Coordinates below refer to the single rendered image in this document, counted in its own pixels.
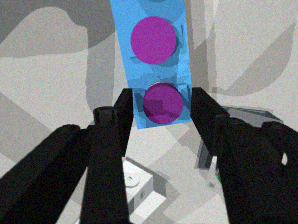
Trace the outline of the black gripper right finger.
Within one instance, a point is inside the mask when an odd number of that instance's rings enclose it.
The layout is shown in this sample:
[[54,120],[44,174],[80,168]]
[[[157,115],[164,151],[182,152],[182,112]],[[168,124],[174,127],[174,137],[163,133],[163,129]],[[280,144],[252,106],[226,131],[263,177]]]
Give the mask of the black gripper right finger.
[[190,117],[217,156],[229,224],[298,224],[297,131],[275,121],[253,127],[201,87],[192,87]]

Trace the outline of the white key housing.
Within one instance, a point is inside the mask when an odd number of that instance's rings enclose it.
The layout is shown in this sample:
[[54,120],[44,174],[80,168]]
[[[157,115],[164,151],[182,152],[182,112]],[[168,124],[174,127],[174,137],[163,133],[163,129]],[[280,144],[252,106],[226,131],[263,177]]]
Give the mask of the white key housing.
[[[274,116],[268,111],[224,107],[224,106],[222,107],[230,114],[230,116],[241,117],[245,119],[248,123],[250,123],[253,127],[261,127],[262,123],[267,121],[275,121],[275,122],[280,122],[284,124],[284,122],[281,119],[277,118],[276,116]],[[216,160],[217,160],[217,156],[211,157],[209,151],[207,150],[203,142],[197,167],[209,169],[205,188],[223,195],[219,169],[215,170]]]

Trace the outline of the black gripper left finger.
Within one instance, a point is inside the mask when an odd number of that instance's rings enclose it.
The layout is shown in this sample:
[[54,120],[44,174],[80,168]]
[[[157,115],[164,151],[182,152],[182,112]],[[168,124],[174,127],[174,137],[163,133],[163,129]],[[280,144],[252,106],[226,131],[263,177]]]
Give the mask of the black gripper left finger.
[[79,224],[131,224],[122,157],[134,118],[132,88],[93,116],[86,129],[57,128],[0,178],[0,224],[56,224],[86,167]]

